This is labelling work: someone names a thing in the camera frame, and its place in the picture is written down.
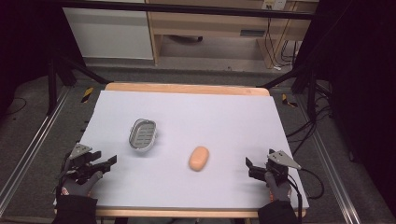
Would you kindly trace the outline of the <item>white cabinet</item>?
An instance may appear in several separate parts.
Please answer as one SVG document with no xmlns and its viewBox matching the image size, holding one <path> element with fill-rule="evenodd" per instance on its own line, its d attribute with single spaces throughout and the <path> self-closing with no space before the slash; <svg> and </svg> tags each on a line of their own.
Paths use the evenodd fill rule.
<svg viewBox="0 0 396 224">
<path fill-rule="evenodd" d="M 146 12 L 64 7 L 84 58 L 152 60 Z"/>
</svg>

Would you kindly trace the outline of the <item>aluminium floor rail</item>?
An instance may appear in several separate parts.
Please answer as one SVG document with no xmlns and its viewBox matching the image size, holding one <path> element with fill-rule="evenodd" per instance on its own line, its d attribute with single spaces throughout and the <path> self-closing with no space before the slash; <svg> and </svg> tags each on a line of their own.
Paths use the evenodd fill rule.
<svg viewBox="0 0 396 224">
<path fill-rule="evenodd" d="M 23 180 L 27 170 L 29 169 L 32 161 L 35 158 L 36 153 L 41 148 L 45 141 L 50 129 L 58 118 L 58 115 L 64 107 L 68 94 L 70 92 L 69 87 L 62 87 L 60 95 L 55 99 L 55 107 L 53 110 L 43 119 L 40 127 L 36 131 L 34 137 L 30 141 L 28 147 L 22 154 L 16 167 L 13 169 L 7 182 L 0 190 L 0 217 L 5 213 L 12 197 L 14 196 L 18 186 Z"/>
<path fill-rule="evenodd" d="M 332 192 L 339 205 L 346 224 L 361 224 L 361 219 L 358 215 L 358 212 L 347 193 L 347 189 L 340 175 L 338 174 L 318 131 L 313 132 L 313 140 L 315 150 L 318 153 L 318 157 L 329 180 Z"/>
</svg>

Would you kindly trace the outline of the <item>person's right hand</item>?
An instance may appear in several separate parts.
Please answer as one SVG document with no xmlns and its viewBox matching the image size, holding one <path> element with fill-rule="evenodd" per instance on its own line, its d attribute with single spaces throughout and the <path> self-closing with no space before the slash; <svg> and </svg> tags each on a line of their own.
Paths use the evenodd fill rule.
<svg viewBox="0 0 396 224">
<path fill-rule="evenodd" d="M 275 201 L 290 202 L 291 186 L 289 182 L 277 184 L 272 173 L 267 172 L 265 181 L 273 195 Z"/>
</svg>

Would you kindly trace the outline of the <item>wooden desk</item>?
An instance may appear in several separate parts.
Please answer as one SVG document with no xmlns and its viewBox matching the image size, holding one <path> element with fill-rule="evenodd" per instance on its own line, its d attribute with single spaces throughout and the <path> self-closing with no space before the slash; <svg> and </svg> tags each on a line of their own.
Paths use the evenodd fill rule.
<svg viewBox="0 0 396 224">
<path fill-rule="evenodd" d="M 262 9 L 263 0 L 145 0 L 151 4 Z M 315 12 L 319 0 L 287 0 L 282 10 Z M 309 21 L 238 18 L 211 15 L 156 13 L 148 14 L 152 38 L 162 35 L 251 37 L 257 40 L 265 65 L 272 68 L 284 63 L 282 50 L 290 41 L 302 41 Z"/>
</svg>

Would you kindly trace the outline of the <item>person's left hand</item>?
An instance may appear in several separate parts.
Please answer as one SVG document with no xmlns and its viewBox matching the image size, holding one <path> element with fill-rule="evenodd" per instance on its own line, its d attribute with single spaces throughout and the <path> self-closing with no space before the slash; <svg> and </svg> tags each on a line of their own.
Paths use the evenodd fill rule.
<svg viewBox="0 0 396 224">
<path fill-rule="evenodd" d="M 89 197 L 93 186 L 103 177 L 101 171 L 95 172 L 87 182 L 79 184 L 76 180 L 67 177 L 62 183 L 61 194 L 65 196 Z"/>
</svg>

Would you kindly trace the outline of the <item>yellow black hazard tape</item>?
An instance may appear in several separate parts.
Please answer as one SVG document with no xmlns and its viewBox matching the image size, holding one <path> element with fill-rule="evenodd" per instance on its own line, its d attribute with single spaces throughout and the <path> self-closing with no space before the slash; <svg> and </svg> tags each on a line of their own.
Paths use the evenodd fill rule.
<svg viewBox="0 0 396 224">
<path fill-rule="evenodd" d="M 89 98 L 90 98 L 90 96 L 91 96 L 91 94 L 92 94 L 92 91 L 93 91 L 93 87 L 89 87 L 89 88 L 87 88 L 87 89 L 85 90 L 85 92 L 84 92 L 84 94 L 83 94 L 83 97 L 82 97 L 82 99 L 81 99 L 81 102 L 82 102 L 82 103 L 88 102 L 88 100 L 89 100 Z"/>
<path fill-rule="evenodd" d="M 282 93 L 282 104 L 283 105 L 289 105 L 291 107 L 298 107 L 297 103 L 290 102 L 287 98 L 287 95 L 285 93 Z"/>
</svg>

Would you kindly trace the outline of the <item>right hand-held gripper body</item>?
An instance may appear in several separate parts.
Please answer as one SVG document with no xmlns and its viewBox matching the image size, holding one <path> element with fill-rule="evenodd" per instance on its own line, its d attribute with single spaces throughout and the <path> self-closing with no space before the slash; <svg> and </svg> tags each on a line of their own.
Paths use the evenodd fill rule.
<svg viewBox="0 0 396 224">
<path fill-rule="evenodd" d="M 261 168 L 260 173 L 262 176 L 271 173 L 275 182 L 279 185 L 288 180 L 289 168 L 301 170 L 302 166 L 283 150 L 275 151 L 270 148 L 267 163 L 265 163 L 264 168 Z"/>
</svg>

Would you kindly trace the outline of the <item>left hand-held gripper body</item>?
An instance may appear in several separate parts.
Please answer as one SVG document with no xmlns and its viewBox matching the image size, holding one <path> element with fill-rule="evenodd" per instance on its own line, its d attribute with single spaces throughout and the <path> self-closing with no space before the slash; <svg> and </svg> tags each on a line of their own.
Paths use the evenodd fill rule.
<svg viewBox="0 0 396 224">
<path fill-rule="evenodd" d="M 76 143 L 65 156 L 58 179 L 70 177 L 79 184 L 84 184 L 95 172 L 100 171 L 100 164 L 92 164 L 97 159 L 91 159 L 91 150 L 91 147 Z"/>
</svg>

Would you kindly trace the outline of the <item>black metal frame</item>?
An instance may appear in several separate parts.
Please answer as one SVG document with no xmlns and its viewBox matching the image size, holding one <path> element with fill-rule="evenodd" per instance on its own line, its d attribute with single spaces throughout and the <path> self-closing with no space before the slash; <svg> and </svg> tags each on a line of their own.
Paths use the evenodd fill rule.
<svg viewBox="0 0 396 224">
<path fill-rule="evenodd" d="M 287 11 L 287 10 L 267 10 L 267 9 L 238 9 L 236 7 L 206 7 L 206 6 L 187 6 L 187 5 L 170 5 L 170 4 L 151 4 L 151 3 L 128 3 L 128 2 L 110 2 L 110 1 L 88 1 L 88 0 L 40 0 L 56 7 L 66 8 L 84 8 L 84 9 L 102 9 L 117 11 L 141 11 L 141 12 L 158 12 L 172 14 L 191 14 L 191 15 L 213 15 L 221 17 L 238 17 L 238 18 L 263 18 L 263 19 L 281 19 L 288 21 L 323 21 L 328 18 L 324 14 L 306 11 Z M 78 65 L 67 57 L 58 52 L 58 56 L 64 63 L 76 68 L 85 76 L 92 78 L 98 83 L 108 84 L 114 81 L 107 80 L 96 75 L 91 70 Z M 256 88 L 271 89 L 281 82 L 298 76 L 298 73 L 304 71 L 308 65 L 299 65 L 293 68 L 286 75 L 278 77 L 268 83 Z"/>
</svg>

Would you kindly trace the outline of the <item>grey soap dish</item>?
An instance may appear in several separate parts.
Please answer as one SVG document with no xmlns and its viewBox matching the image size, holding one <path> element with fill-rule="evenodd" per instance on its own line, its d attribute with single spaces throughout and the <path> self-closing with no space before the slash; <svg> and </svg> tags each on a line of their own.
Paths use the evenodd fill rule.
<svg viewBox="0 0 396 224">
<path fill-rule="evenodd" d="M 157 125 L 153 120 L 138 119 L 131 129 L 129 144 L 137 152 L 152 149 L 157 134 Z"/>
</svg>

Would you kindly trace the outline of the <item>white wall socket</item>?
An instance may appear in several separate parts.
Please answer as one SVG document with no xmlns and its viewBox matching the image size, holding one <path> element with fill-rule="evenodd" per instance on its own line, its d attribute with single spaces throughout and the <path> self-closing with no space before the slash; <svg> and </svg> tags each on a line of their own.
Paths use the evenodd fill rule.
<svg viewBox="0 0 396 224">
<path fill-rule="evenodd" d="M 263 0 L 262 9 L 282 10 L 287 0 Z"/>
</svg>

